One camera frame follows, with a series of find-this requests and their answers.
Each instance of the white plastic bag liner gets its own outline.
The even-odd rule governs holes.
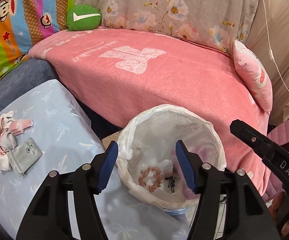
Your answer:
[[[198,205],[198,198],[186,199],[183,184],[186,188],[187,186],[181,171],[174,193],[167,190],[168,181],[153,193],[138,184],[140,170],[153,163],[172,160],[174,167],[179,167],[174,154],[178,140],[183,140],[188,151],[198,154],[203,162],[208,162],[221,171],[226,167],[224,149],[212,123],[183,107],[156,106],[133,118],[117,140],[118,172],[131,195],[166,211],[180,212]]]

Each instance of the silver screw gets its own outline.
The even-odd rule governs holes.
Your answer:
[[[203,163],[202,167],[203,167],[205,170],[209,170],[209,169],[211,169],[211,164],[209,164],[209,163]]]
[[[246,174],[246,172],[245,172],[244,170],[242,170],[242,169],[238,169],[238,170],[237,170],[237,174],[238,174],[239,176],[244,176],[244,175]]]
[[[57,172],[56,171],[50,171],[49,172],[49,177],[56,177],[57,176]]]
[[[86,164],[83,165],[82,168],[83,168],[84,171],[87,171],[87,170],[89,170],[91,168],[91,165],[89,163],[86,163]]]

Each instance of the pink quilted jacket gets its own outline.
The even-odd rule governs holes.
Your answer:
[[[278,125],[267,136],[269,139],[271,139],[278,145],[284,145],[288,143],[289,142],[289,120]],[[271,173],[267,190],[262,196],[263,200],[269,201],[273,199],[275,195],[281,191],[283,191],[282,182],[277,178],[276,175]]]

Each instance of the white cable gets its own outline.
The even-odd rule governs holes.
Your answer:
[[[278,70],[278,73],[279,73],[279,76],[280,76],[280,78],[281,78],[284,86],[286,87],[286,89],[287,89],[288,92],[289,92],[289,89],[288,89],[288,87],[286,86],[286,83],[284,82],[284,80],[283,80],[283,78],[282,78],[282,76],[281,76],[281,73],[280,73],[280,70],[279,70],[279,68],[278,68],[278,65],[277,65],[276,61],[274,60],[273,52],[272,52],[271,45],[270,45],[269,28],[268,28],[268,22],[267,22],[267,11],[266,11],[266,9],[265,9],[264,0],[262,0],[262,1],[263,1],[264,14],[265,14],[265,23],[266,23],[266,26],[267,26],[267,33],[268,33],[269,56],[270,56],[270,59],[271,59],[271,60],[274,62],[274,64],[276,65],[277,70]]]

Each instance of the brown patterned stripe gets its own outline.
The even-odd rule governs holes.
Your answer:
[[[61,31],[67,29],[66,26],[67,6],[68,0],[56,0],[57,23]]]
[[[39,23],[36,15],[35,4],[33,0],[23,0],[25,21],[28,25],[32,45],[43,39],[43,34],[39,29]]]

